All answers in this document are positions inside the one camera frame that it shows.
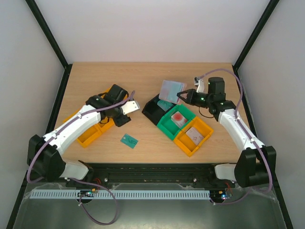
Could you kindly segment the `yellow single storage bin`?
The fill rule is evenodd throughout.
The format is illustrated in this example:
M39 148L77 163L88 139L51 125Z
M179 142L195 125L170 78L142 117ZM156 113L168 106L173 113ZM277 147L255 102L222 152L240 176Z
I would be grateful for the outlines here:
M202 119L195 117L175 137L173 142L191 157L213 134L214 130Z

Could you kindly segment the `teal card stack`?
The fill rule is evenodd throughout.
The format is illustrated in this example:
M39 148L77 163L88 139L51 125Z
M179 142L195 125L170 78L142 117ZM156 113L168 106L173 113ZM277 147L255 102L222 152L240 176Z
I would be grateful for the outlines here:
M164 100L159 100L159 101L157 102L157 105L158 105L161 109L163 109L165 112L168 111L168 110L170 110L173 106L175 106L175 104L172 104L172 103L170 103L170 102L168 102L168 101L164 101Z

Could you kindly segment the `black storage bin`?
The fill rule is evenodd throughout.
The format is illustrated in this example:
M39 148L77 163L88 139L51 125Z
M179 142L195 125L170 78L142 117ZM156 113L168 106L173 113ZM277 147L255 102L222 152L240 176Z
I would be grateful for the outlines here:
M170 111L168 110L165 112L163 109L161 109L157 105L157 102L159 100L159 94L157 94L154 98L149 100L142 109L142 114L147 117L155 126L157 126L161 118Z

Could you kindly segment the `yellow triple storage bin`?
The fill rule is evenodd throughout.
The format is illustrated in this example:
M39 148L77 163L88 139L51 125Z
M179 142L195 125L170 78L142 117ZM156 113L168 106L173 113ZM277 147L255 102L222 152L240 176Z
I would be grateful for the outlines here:
M83 147L88 147L93 141L102 136L106 131L114 126L111 118L104 118L98 124L91 126L77 138L77 142Z

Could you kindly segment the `green storage bin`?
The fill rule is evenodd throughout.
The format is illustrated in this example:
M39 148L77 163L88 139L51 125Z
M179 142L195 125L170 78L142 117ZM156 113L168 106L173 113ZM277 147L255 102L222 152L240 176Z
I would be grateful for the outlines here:
M174 106L159 121L157 127L171 140L183 127L195 118L195 114L183 104Z

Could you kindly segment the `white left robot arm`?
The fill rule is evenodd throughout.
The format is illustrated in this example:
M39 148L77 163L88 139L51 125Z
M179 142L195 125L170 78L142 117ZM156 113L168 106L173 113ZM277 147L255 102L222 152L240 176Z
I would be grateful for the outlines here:
M48 182L59 178L76 179L91 182L94 170L83 161L65 161L62 156L68 147L85 131L111 119L117 127L131 120L129 113L137 111L140 106L120 86L114 84L109 91L91 96L85 105L57 129L40 137L34 135L29 140L27 163L27 181L31 180L31 171L40 175L35 181L45 179Z

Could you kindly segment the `pale pink card stack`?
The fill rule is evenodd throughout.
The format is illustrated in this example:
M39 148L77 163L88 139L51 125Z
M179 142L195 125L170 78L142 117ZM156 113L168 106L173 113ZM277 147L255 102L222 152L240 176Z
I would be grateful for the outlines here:
M186 135L192 140L192 142L196 146L204 140L204 136L195 127L191 127L190 129L188 129L186 131Z

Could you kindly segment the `red dot card stack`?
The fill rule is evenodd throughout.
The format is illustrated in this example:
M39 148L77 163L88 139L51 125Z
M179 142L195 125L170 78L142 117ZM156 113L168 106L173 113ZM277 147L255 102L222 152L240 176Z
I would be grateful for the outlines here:
M182 128L188 122L188 120L179 111L175 112L171 116L171 120L179 128Z

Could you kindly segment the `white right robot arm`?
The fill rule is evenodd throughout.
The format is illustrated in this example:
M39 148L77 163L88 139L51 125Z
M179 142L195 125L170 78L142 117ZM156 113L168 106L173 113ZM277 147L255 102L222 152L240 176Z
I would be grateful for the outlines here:
M208 91L201 91L202 79L195 79L197 89L177 93L186 104L207 108L233 139L241 152L236 164L219 164L208 175L213 187L220 186L224 180L236 182L241 187L254 187L267 184L272 187L276 163L276 150L266 146L248 128L239 115L237 106L226 99L225 82L221 77L208 79Z

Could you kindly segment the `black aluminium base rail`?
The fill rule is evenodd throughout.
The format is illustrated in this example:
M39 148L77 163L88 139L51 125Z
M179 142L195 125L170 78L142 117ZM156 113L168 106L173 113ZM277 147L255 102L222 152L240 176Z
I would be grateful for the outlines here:
M222 189L226 184L235 186L231 178L217 178L215 164L102 164L89 163L83 178L68 176L69 187L98 184L109 188L120 183L173 183L208 190Z

